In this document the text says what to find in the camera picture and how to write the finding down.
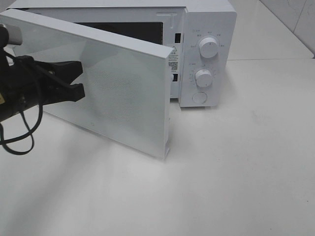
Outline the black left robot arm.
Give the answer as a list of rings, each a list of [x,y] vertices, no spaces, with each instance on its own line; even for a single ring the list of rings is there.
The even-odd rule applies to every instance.
[[[83,73],[80,61],[43,62],[31,56],[12,57],[5,51],[8,44],[21,45],[19,28],[0,27],[0,119],[4,121],[34,106],[85,97],[82,83],[73,81]]]

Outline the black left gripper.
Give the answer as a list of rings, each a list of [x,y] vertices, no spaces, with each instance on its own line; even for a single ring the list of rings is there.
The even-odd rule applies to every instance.
[[[80,61],[43,62],[32,57],[19,57],[22,65],[8,64],[6,56],[0,57],[0,120],[4,121],[20,111],[39,104],[77,102],[85,97],[83,84],[71,85],[82,73]],[[48,78],[30,66],[39,66],[60,80]]]

